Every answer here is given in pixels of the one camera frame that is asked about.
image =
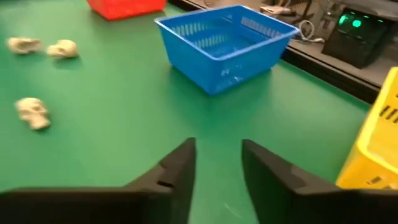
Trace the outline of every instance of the skull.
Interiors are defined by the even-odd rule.
[[[27,121],[32,129],[42,129],[50,125],[48,111],[43,101],[36,98],[23,98],[16,103],[19,118]]]
[[[48,47],[47,54],[58,58],[78,56],[76,44],[71,40],[58,40],[57,44]]]
[[[7,40],[8,48],[15,54],[29,54],[40,50],[40,40],[27,37],[11,37]]]

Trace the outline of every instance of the electronic equipment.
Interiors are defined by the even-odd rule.
[[[396,30],[396,21],[347,7],[341,13],[322,53],[356,68],[364,68],[380,56]]]

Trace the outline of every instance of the green table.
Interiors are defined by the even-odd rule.
[[[0,38],[78,44],[77,60],[18,57],[0,45],[0,190],[119,186],[196,137],[191,223],[256,223],[242,139],[334,181],[369,105],[283,61],[209,97],[173,69],[153,20],[107,22],[83,0],[0,1]],[[31,131],[14,103],[42,99],[52,126]]]

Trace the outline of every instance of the black shelf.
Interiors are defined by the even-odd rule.
[[[185,11],[205,8],[188,0],[169,0],[169,3]],[[376,100],[380,91],[379,86],[334,67],[327,62],[318,60],[291,46],[288,46],[282,54],[282,59],[369,104]]]

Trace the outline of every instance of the yellow plastic bin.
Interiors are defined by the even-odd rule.
[[[390,70],[336,184],[398,189],[398,67]]]

